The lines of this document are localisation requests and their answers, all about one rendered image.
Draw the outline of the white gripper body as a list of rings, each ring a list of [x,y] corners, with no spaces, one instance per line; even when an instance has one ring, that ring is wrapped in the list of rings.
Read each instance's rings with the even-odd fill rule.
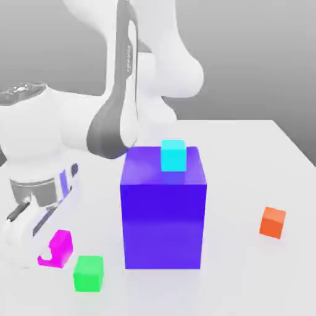
[[[2,226],[5,243],[16,249],[36,248],[57,230],[72,229],[80,201],[80,184],[62,187],[49,182],[37,185],[11,183],[16,206]]]

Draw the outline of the small magenta cube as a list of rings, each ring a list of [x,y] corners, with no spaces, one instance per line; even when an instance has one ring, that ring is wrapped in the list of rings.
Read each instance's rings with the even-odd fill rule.
[[[63,268],[73,253],[72,235],[67,230],[57,230],[49,242],[51,258],[38,256],[38,264],[45,267]]]

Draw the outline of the small green cube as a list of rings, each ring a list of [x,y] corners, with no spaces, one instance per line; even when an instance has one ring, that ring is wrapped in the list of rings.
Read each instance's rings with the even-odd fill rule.
[[[102,256],[78,256],[73,282],[76,292],[98,293],[104,278],[104,261]]]

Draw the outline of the small cyan cube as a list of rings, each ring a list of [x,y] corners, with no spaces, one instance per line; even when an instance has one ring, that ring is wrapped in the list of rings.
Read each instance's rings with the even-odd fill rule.
[[[160,148],[163,172],[186,171],[186,144],[181,139],[163,139]]]

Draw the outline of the small orange cube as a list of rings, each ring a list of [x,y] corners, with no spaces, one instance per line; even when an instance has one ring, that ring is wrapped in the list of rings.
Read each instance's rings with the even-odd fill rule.
[[[262,215],[259,233],[276,239],[281,239],[286,211],[266,207]]]

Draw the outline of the large blue box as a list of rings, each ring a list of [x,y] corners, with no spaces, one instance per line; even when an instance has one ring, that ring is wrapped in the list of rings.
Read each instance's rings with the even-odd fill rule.
[[[120,180],[127,269],[199,269],[207,181],[195,146],[185,172],[163,172],[160,148],[134,147]]]

